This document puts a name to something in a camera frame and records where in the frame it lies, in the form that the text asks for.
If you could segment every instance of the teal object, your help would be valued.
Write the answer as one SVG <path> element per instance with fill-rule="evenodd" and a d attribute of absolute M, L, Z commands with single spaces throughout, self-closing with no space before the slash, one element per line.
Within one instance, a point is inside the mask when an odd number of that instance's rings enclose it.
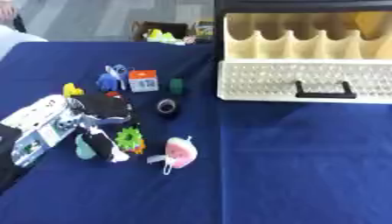
<path fill-rule="evenodd" d="M 182 79 L 170 80 L 170 92 L 173 95 L 182 95 L 184 93 L 184 82 Z"/>
<path fill-rule="evenodd" d="M 91 147 L 85 141 L 83 141 L 83 138 L 81 137 L 82 134 L 78 135 L 75 138 L 76 155 L 78 156 L 78 158 L 85 160 L 93 158 L 96 155 L 95 151 L 93 151 L 93 149 L 91 149 Z"/>

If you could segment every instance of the red object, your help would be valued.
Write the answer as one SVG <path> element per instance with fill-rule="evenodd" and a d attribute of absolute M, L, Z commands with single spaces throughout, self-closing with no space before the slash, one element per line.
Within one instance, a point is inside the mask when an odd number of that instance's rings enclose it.
<path fill-rule="evenodd" d="M 107 95 L 109 97 L 115 97 L 115 96 L 118 96 L 120 94 L 118 92 L 116 92 L 116 91 L 110 91 L 110 92 L 107 92 L 105 95 Z"/>

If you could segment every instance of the blue toy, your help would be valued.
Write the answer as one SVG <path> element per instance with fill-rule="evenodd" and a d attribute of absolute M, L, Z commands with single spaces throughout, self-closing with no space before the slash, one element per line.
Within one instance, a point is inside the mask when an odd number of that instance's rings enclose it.
<path fill-rule="evenodd" d="M 101 91 L 117 91 L 118 81 L 121 83 L 122 90 L 127 89 L 128 68 L 126 66 L 105 66 L 105 70 L 107 73 L 101 74 L 100 78 L 96 82 L 96 85 Z"/>

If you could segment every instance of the white tray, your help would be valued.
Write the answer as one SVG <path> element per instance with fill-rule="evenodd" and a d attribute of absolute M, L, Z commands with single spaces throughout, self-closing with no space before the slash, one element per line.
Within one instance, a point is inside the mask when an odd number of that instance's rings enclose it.
<path fill-rule="evenodd" d="M 392 103 L 392 60 L 225 60 L 219 68 L 218 96 L 233 101 Z"/>

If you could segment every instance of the floor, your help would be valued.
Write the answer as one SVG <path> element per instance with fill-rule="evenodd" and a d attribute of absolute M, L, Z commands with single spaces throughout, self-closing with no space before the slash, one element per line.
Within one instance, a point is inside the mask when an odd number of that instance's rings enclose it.
<path fill-rule="evenodd" d="M 214 0 L 14 0 L 29 33 L 52 41 L 125 41 L 132 21 L 191 24 Z"/>

